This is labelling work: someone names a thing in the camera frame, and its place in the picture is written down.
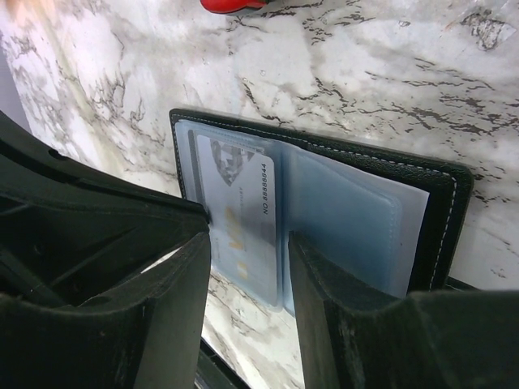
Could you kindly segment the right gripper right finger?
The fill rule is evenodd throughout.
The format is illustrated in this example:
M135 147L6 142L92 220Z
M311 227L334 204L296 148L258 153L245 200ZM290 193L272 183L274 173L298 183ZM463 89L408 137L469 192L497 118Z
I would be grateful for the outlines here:
M398 299L326 259L301 233L290 234L288 247L306 387L517 387L517 292Z

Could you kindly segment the white vip card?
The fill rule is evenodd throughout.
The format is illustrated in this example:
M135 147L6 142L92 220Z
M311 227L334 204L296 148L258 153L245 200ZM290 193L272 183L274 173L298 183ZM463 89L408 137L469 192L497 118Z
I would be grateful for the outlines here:
M213 265L269 306L278 292L275 165L261 149L196 136Z

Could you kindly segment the black leather card holder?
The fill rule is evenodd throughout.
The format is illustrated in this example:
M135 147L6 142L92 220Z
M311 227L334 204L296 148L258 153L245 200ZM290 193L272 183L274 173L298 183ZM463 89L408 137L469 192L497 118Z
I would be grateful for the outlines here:
M278 304L266 305L235 283L257 301L294 311L291 232L391 296L445 284L474 185L464 165L189 109L172 109L169 119L182 196L207 213L197 135L261 149L272 158ZM208 219L211 239L209 213ZM212 268L220 273L213 246Z

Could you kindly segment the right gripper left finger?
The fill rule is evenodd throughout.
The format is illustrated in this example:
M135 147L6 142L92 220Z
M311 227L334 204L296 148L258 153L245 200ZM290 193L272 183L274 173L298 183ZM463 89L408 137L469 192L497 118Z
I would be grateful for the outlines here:
M1 385L191 388L208 215L1 118Z

